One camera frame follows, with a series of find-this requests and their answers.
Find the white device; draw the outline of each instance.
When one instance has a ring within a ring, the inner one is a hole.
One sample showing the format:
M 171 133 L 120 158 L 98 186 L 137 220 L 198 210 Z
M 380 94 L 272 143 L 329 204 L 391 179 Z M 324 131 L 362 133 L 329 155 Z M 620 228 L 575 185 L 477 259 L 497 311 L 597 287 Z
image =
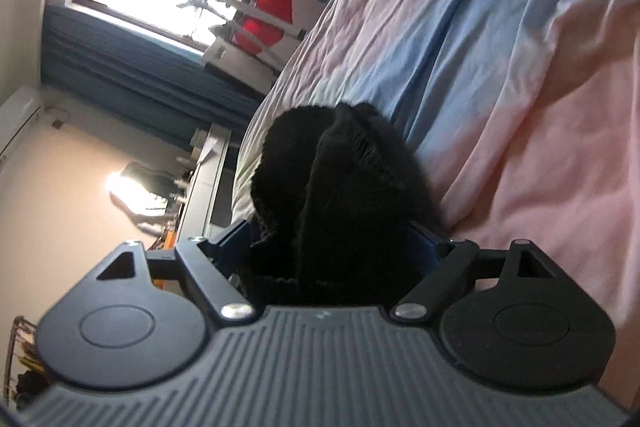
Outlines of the white device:
M 37 89 L 21 87 L 0 105 L 0 172 L 40 118 L 42 99 Z

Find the red object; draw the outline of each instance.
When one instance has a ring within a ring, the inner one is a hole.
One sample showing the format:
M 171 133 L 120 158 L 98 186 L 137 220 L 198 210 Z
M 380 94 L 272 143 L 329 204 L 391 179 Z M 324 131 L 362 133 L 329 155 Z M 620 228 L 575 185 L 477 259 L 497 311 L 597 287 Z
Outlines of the red object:
M 291 0 L 253 0 L 255 7 L 267 12 L 278 19 L 282 19 L 289 24 L 293 23 L 293 8 Z M 284 32 L 281 29 L 271 26 L 266 22 L 263 22 L 253 17 L 245 16 L 241 19 L 240 24 L 249 33 L 255 35 L 260 39 L 265 46 L 271 47 L 276 42 L 280 42 L 284 37 Z M 234 43 L 244 49 L 249 54 L 257 55 L 262 50 L 261 48 L 251 42 L 248 38 L 238 33 L 234 35 Z

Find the pink fabric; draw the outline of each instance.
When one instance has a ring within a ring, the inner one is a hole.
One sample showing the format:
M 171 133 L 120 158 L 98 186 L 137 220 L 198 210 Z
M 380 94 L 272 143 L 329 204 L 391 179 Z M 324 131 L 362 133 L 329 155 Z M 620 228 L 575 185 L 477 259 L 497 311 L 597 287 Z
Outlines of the pink fabric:
M 498 121 L 514 110 L 524 120 L 456 235 L 484 248 L 528 237 L 574 277 L 616 325 L 602 386 L 631 406 L 640 384 L 640 2 L 589 0 L 552 31 L 553 56 L 528 110 L 494 108 Z M 465 167 L 496 146 L 478 140 Z

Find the bed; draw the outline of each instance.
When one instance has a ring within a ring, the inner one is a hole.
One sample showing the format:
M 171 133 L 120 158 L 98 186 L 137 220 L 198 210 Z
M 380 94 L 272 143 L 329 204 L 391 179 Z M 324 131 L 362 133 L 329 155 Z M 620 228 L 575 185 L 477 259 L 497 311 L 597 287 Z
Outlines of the bed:
M 640 0 L 332 0 L 256 112 L 234 217 L 277 115 L 371 102 L 456 235 L 528 237 L 617 331 L 603 388 L 640 385 Z

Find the black cloth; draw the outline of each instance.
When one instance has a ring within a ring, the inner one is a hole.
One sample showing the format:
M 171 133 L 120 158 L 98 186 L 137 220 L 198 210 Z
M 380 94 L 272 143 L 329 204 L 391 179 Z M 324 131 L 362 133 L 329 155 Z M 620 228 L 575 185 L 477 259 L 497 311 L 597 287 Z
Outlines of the black cloth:
M 382 305 L 420 281 L 403 227 L 442 233 L 425 175 L 371 105 L 299 107 L 271 126 L 251 195 L 262 227 L 241 269 L 259 305 Z

